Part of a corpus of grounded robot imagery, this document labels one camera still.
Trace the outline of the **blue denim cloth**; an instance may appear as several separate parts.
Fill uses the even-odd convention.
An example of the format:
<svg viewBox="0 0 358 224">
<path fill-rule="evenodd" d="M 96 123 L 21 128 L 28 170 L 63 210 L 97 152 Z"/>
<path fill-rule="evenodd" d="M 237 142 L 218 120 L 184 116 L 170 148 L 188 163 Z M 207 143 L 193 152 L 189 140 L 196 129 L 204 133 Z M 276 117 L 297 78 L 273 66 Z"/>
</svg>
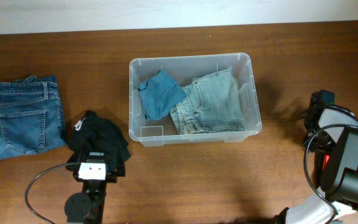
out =
<svg viewBox="0 0 358 224">
<path fill-rule="evenodd" d="M 138 92 L 147 121 L 158 121 L 185 97 L 181 86 L 165 70 L 138 84 Z"/>
</svg>

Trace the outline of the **light blue denim jeans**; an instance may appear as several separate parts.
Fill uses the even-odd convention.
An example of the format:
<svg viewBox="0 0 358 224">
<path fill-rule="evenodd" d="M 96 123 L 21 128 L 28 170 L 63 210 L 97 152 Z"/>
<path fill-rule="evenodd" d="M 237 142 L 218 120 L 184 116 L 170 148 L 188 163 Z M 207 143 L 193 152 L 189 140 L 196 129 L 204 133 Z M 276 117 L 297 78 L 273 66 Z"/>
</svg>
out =
<svg viewBox="0 0 358 224">
<path fill-rule="evenodd" d="M 170 110 L 178 134 L 247 131 L 231 67 L 194 78 L 182 90 L 186 96 Z"/>
</svg>

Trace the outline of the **black shorts red waistband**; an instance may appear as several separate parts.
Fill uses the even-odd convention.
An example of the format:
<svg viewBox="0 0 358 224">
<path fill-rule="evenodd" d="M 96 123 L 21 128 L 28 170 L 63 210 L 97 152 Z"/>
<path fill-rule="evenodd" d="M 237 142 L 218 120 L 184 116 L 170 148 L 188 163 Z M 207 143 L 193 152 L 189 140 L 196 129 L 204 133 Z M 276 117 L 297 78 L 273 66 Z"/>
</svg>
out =
<svg viewBox="0 0 358 224">
<path fill-rule="evenodd" d="M 329 160 L 329 155 L 316 152 L 314 155 L 314 171 L 313 171 L 313 184 L 316 188 L 320 187 L 320 178 L 324 168 Z"/>
</svg>

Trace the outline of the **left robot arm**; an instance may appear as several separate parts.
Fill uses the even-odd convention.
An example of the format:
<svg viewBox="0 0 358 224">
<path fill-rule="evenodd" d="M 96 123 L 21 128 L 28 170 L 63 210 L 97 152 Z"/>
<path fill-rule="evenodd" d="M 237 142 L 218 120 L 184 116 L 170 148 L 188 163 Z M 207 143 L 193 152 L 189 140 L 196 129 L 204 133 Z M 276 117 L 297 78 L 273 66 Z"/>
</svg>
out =
<svg viewBox="0 0 358 224">
<path fill-rule="evenodd" d="M 108 157 L 102 152 L 91 152 L 79 156 L 65 168 L 83 184 L 81 192 L 65 202 L 67 223 L 102 223 L 107 185 L 117 182 L 117 173 L 109 170 Z"/>
</svg>

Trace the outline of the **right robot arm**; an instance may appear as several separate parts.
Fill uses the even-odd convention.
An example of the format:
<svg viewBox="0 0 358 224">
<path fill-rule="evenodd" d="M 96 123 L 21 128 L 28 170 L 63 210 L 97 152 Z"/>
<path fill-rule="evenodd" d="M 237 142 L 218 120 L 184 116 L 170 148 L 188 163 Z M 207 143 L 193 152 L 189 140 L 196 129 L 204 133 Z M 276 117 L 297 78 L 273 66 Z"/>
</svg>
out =
<svg viewBox="0 0 358 224">
<path fill-rule="evenodd" d="M 340 217 L 358 212 L 358 118 L 334 99 L 333 92 L 314 92 L 302 116 L 307 130 L 303 160 L 310 152 L 316 156 L 315 181 L 303 166 L 314 193 L 274 216 L 274 223 L 340 223 Z"/>
</svg>

